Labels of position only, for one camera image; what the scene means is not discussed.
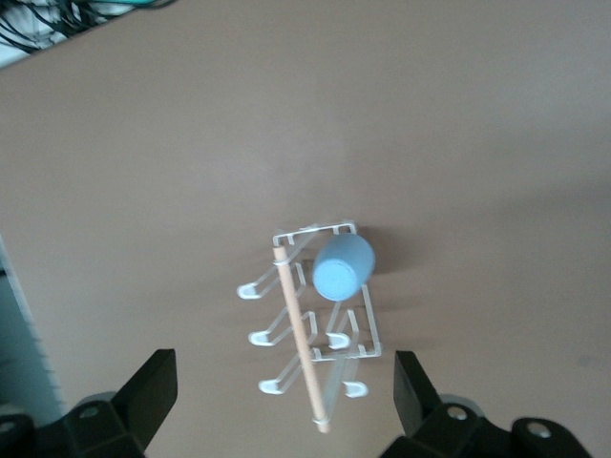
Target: screw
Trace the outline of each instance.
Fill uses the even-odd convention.
[[[450,415],[455,420],[460,420],[461,422],[463,420],[467,420],[467,418],[469,418],[469,415],[467,415],[467,412],[465,412],[459,406],[451,406],[451,407],[449,407],[448,408],[448,415]]]
[[[78,415],[78,418],[80,419],[92,418],[92,417],[95,417],[98,413],[99,413],[99,408],[95,406],[91,406],[91,407],[87,407],[83,409],[83,411],[80,412],[80,415]]]
[[[15,422],[4,422],[4,423],[0,423],[0,434],[3,434],[5,432],[9,432],[11,429],[13,429],[14,427],[16,427]]]
[[[526,425],[526,428],[528,429],[528,432],[534,436],[540,437],[541,439],[548,439],[552,437],[552,432],[548,429],[548,427],[539,422],[531,422]]]

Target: white wire rack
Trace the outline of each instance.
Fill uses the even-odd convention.
[[[349,305],[353,300],[330,302],[332,307],[325,327],[325,344],[313,346],[319,335],[318,321],[321,319],[321,314],[312,310],[302,313],[300,309],[298,298],[311,284],[306,281],[299,255],[325,232],[330,232],[331,235],[346,232],[357,234],[357,229],[354,222],[345,221],[330,225],[314,224],[294,232],[278,234],[272,239],[276,255],[274,265],[255,281],[238,287],[238,296],[252,301],[264,298],[275,286],[282,285],[286,307],[267,329],[250,333],[248,340],[257,346],[274,346],[292,332],[298,353],[276,378],[261,380],[259,390],[266,394],[283,394],[303,372],[314,411],[313,421],[322,432],[328,431],[328,423],[342,386],[349,398],[368,394],[368,387],[356,380],[359,360],[375,358],[382,354],[367,284],[361,287],[367,325],[359,325],[354,308]],[[295,276],[298,283],[297,290],[295,290]],[[308,324],[307,333],[304,323]],[[370,340],[362,341],[363,328],[369,331]],[[313,366],[319,363],[331,364],[324,391],[320,390],[313,369]]]

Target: wire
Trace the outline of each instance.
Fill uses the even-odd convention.
[[[154,3],[148,3],[148,4],[142,4],[142,5],[134,5],[131,3],[112,2],[112,1],[106,1],[106,0],[93,0],[92,1],[92,3],[112,3],[115,5],[130,6],[130,7],[134,7],[134,10],[161,10],[162,8],[169,7],[170,5],[176,2],[177,0],[165,0],[164,2],[154,2]]]
[[[23,5],[24,7],[26,7],[28,10],[30,10],[32,12],[32,14],[36,17],[36,19],[38,19],[40,22],[42,22],[46,26],[51,27],[54,31],[59,31],[60,33],[63,33],[61,31],[61,27],[57,27],[59,23],[49,21],[46,17],[42,16],[36,10],[36,7],[32,6],[29,3],[21,3],[21,2],[16,2],[16,1],[15,1],[15,3],[17,3],[18,5]]]
[[[63,22],[68,23],[68,25],[74,29],[75,31],[85,31],[88,27],[84,24],[83,18],[80,19],[74,16],[74,5],[73,2],[58,2],[59,9],[62,11],[60,17]]]
[[[31,53],[36,52],[36,51],[40,51],[40,48],[35,48],[33,46],[24,45],[23,43],[19,43],[18,41],[11,40],[10,38],[8,38],[3,33],[0,33],[0,38],[2,38],[3,40],[5,40],[7,42],[7,43],[0,42],[4,46],[10,46],[10,47],[13,47],[13,48],[17,48],[18,50],[21,50],[23,52],[27,52],[28,54],[31,54]]]
[[[87,28],[91,28],[97,25],[95,22],[95,16],[91,13],[90,10],[87,9],[87,5],[76,5],[78,9],[78,15],[80,16],[81,21],[87,25]]]
[[[12,33],[13,35],[17,35],[19,38],[23,38],[24,40],[28,40],[31,41],[32,43],[35,43],[36,40],[33,39],[31,36],[27,36],[23,33],[21,33],[19,30],[17,30],[8,20],[6,17],[0,17],[1,20],[3,20],[5,22],[5,24],[3,24],[2,22],[0,22],[0,27],[2,29],[4,29],[5,31],[8,31],[10,33]]]
[[[83,4],[79,4],[79,8],[85,10],[94,20],[99,20],[99,19],[103,19],[105,21],[109,21],[111,19],[115,19],[117,17],[119,17],[121,14],[108,14],[108,13],[103,13],[100,12],[98,10],[96,10],[91,3],[83,3]]]

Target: wooden stick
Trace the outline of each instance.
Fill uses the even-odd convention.
[[[306,330],[304,328],[304,322],[302,322],[302,312],[299,309],[299,301],[295,294],[293,276],[290,272],[290,265],[286,258],[286,248],[283,246],[274,247],[274,258],[276,259],[276,265],[278,267],[280,284],[283,288],[288,318],[293,327],[297,354],[299,355],[302,371],[304,372],[305,387],[307,388],[309,401],[312,404],[312,411],[314,412],[314,422],[319,431],[327,433],[329,432],[329,424],[327,413],[325,412],[325,403],[323,402],[323,395],[321,394],[321,388],[316,378],[316,371],[314,370],[314,363],[310,355]]]

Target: blue cup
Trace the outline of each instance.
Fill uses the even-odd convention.
[[[314,261],[314,287],[325,299],[345,301],[359,292],[374,266],[373,248],[361,236],[333,236]]]

